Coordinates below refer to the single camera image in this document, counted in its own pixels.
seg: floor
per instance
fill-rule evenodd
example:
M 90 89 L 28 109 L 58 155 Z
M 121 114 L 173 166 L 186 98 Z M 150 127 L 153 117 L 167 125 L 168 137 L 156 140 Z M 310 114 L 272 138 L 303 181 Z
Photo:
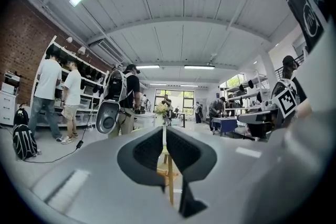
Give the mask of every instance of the floor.
M 203 133 L 205 135 L 212 135 L 209 130 L 209 126 L 205 123 L 196 124 L 194 121 L 186 121 L 185 128 L 195 132 Z M 34 183 L 42 177 L 43 174 L 51 170 L 53 167 L 63 161 L 56 161 L 54 163 L 27 163 L 16 159 L 15 152 L 12 146 L 12 135 L 10 133 L 12 129 L 0 129 L 0 161 L 5 167 L 10 167 L 11 174 L 23 185 L 30 188 Z M 61 129 L 63 135 L 66 134 L 65 129 Z M 81 138 L 83 129 L 78 130 L 79 137 Z M 40 129 L 36 132 L 36 141 L 38 148 L 41 149 L 42 154 L 28 161 L 36 162 L 50 162 L 75 150 L 77 143 L 73 142 L 67 145 L 62 145 L 56 142 L 52 137 L 49 129 Z M 107 135 L 102 135 L 96 131 L 96 129 L 87 129 L 84 136 L 83 146 L 87 146 L 95 141 L 106 139 Z M 162 167 L 164 156 L 161 155 L 158 160 L 158 167 Z M 173 170 L 178 172 L 179 175 L 174 180 L 174 207 L 178 210 L 182 192 L 182 175 L 173 163 Z M 167 199 L 169 199 L 169 188 L 165 190 Z

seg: black backpack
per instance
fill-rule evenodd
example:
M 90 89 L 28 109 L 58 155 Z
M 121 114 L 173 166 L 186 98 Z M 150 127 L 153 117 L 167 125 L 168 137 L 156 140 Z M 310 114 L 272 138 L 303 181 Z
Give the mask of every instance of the black backpack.
M 27 125 L 20 124 L 14 127 L 13 148 L 17 157 L 22 160 L 37 155 L 37 144 Z
M 17 125 L 28 125 L 28 121 L 29 121 L 29 117 L 28 117 L 28 113 L 27 111 L 22 108 L 22 105 L 20 105 L 19 109 L 16 111 L 15 115 L 14 115 L 14 126 Z

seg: shorts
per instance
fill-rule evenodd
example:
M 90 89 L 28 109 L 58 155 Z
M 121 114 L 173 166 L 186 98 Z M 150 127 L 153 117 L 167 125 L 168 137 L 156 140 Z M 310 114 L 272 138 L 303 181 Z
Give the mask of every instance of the shorts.
M 62 110 L 62 115 L 68 120 L 74 120 L 76 118 L 76 112 L 78 109 L 78 105 L 68 105 L 66 104 L 64 106 L 64 109 Z

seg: blue table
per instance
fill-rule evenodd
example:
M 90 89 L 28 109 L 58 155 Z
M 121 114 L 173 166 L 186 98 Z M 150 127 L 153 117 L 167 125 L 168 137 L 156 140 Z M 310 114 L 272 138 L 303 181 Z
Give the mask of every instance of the blue table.
M 237 127 L 237 118 L 230 117 L 230 118 L 212 118 L 212 127 L 214 128 L 213 134 L 215 133 L 215 127 L 220 127 L 220 135 L 222 133 L 234 131 Z

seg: white shelving unit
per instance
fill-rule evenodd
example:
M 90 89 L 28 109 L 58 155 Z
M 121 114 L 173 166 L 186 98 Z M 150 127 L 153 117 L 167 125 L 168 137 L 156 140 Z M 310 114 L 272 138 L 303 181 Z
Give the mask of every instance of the white shelving unit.
M 262 100 L 265 100 L 266 99 L 266 96 L 268 96 L 269 94 L 269 89 L 266 89 L 263 85 L 263 82 L 266 82 L 268 81 L 267 77 L 264 76 L 264 75 L 260 75 L 258 73 L 258 71 L 256 71 L 256 76 L 252 79 L 250 79 L 253 83 L 254 86 L 256 86 L 256 84 L 258 84 L 258 87 L 255 89 L 253 88 L 253 90 L 255 89 L 254 92 L 252 93 L 246 93 L 244 95 L 240 95 L 240 96 L 235 96 L 235 97 L 231 97 L 231 98 L 227 98 L 227 101 L 236 101 L 236 100 L 240 100 L 241 98 L 242 99 L 247 99 L 247 98 L 252 98 L 252 97 L 256 97 L 258 95 L 258 93 L 261 94 L 261 99 Z M 247 80 L 247 81 L 244 81 L 243 83 L 241 83 L 241 85 L 244 87 L 244 89 L 246 88 L 249 88 L 249 85 L 248 85 L 248 82 L 250 80 Z M 235 92 L 238 92 L 239 91 L 239 86 L 236 86 L 236 87 L 232 87 L 232 88 L 229 88 L 229 89 L 226 89 L 224 90 L 224 92 L 227 92 L 227 93 L 235 93 Z M 252 110 L 252 109 L 259 109 L 261 108 L 260 105 L 256 105 L 256 106 L 248 106 L 246 108 L 231 108 L 231 109 L 227 109 L 225 108 L 225 110 Z
M 100 69 L 98 69 L 98 68 L 92 66 L 91 64 L 89 64 L 89 63 L 83 61 L 82 59 L 80 59 L 79 57 L 77 57 L 76 55 L 74 55 L 72 52 L 70 52 L 70 51 L 68 51 L 67 49 L 63 48 L 61 45 L 59 45 L 59 44 L 57 44 L 57 43 L 55 42 L 56 37 L 57 37 L 57 36 L 54 36 L 54 37 L 53 37 L 53 39 L 52 39 L 51 42 L 49 43 L 48 48 L 49 48 L 50 46 L 56 46 L 56 47 L 59 48 L 61 51 L 63 51 L 63 52 L 65 52 L 66 54 L 70 55 L 71 57 L 73 57 L 73 58 L 76 59 L 77 61 L 82 62 L 86 67 L 89 66 L 90 68 L 95 69 L 96 72 L 101 73 L 102 77 L 104 77 L 104 80 L 103 80 L 103 83 L 102 83 L 102 84 L 101 84 L 101 83 L 98 83 L 98 82 L 96 82 L 96 81 L 93 81 L 93 80 L 84 78 L 84 77 L 82 77 L 82 79 L 86 82 L 86 85 L 98 85 L 98 86 L 100 86 L 100 87 L 105 87 L 105 86 L 106 86 L 106 83 L 107 83 L 107 78 L 108 78 L 109 72 L 108 72 L 108 71 L 107 71 L 107 72 L 103 72 L 103 71 L 101 71 Z M 43 55 L 43 57 L 42 57 L 42 59 L 41 59 L 40 64 L 41 64 L 42 61 L 46 58 L 46 51 L 45 51 L 45 53 L 44 53 L 44 55 Z M 70 73 L 69 70 L 67 70 L 67 69 L 65 69 L 65 68 L 62 68 L 62 77 L 65 76 L 65 75 L 67 75 L 67 74 L 69 74 L 69 73 Z M 37 79 L 37 74 L 36 74 L 36 75 L 35 75 L 35 80 L 34 80 L 33 89 L 32 89 L 32 91 L 31 91 L 32 93 L 31 93 L 31 97 L 30 97 L 30 107 L 32 107 L 32 105 L 33 105 L 34 93 L 35 93 L 36 85 L 37 85 L 38 83 L 39 83 L 39 81 L 38 81 L 38 79 Z M 63 91 L 63 88 L 62 88 L 61 86 L 57 86 L 57 87 L 56 87 L 56 90 Z M 93 106 L 94 106 L 94 103 L 93 103 L 93 102 L 94 102 L 94 101 L 97 102 L 97 100 L 99 100 L 98 103 L 100 103 L 100 102 L 101 102 L 100 97 L 94 96 L 94 95 L 92 95 L 92 94 L 81 93 L 81 99 L 88 99 L 88 100 L 90 100 L 90 105 L 89 105 L 89 108 L 87 108 L 87 109 L 79 108 L 79 109 L 77 110 L 77 114 L 76 114 L 76 116 L 79 117 L 79 118 L 84 118 L 84 116 L 89 115 L 90 119 L 86 118 L 85 120 L 82 120 L 82 121 L 77 122 L 77 126 L 86 126 L 87 124 L 88 124 L 89 126 L 90 126 L 90 125 L 94 125 L 94 124 L 95 124 L 95 120 L 93 120 L 92 118 L 95 117 L 95 115 L 96 115 L 97 112 L 98 112 L 98 109 L 93 109 L 93 108 L 94 108 L 94 107 L 93 107 Z M 55 107 L 55 114 L 56 114 L 56 117 L 61 117 L 61 116 L 60 116 L 60 113 L 61 113 L 62 109 L 63 109 L 63 108 L 58 107 L 58 106 Z M 40 127 L 48 127 L 48 126 L 49 126 L 49 125 L 46 123 L 47 121 L 46 121 L 44 118 L 42 118 L 41 121 L 42 121 L 42 122 L 39 122 L 39 123 L 37 124 L 37 126 L 40 126 Z M 60 123 L 60 121 L 58 121 L 58 126 L 59 126 L 59 127 L 66 127 L 67 124 L 66 124 L 65 122 L 64 122 L 64 123 L 63 123 L 63 122 Z

